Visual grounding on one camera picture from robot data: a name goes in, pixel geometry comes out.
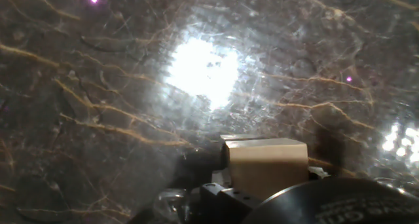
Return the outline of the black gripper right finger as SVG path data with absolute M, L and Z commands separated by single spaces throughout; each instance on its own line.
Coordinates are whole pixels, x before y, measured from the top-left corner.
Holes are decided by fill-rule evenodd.
M 319 179 L 325 179 L 327 177 L 330 177 L 330 174 L 327 173 L 322 167 L 317 167 L 317 166 L 309 166 L 308 175 L 309 175 L 309 180 L 319 180 Z

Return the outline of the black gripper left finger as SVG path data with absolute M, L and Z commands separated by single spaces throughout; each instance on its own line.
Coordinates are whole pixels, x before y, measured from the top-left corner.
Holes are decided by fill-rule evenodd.
M 162 223 L 240 224 L 261 201 L 232 186 L 223 149 L 180 156 L 172 182 L 156 197 Z

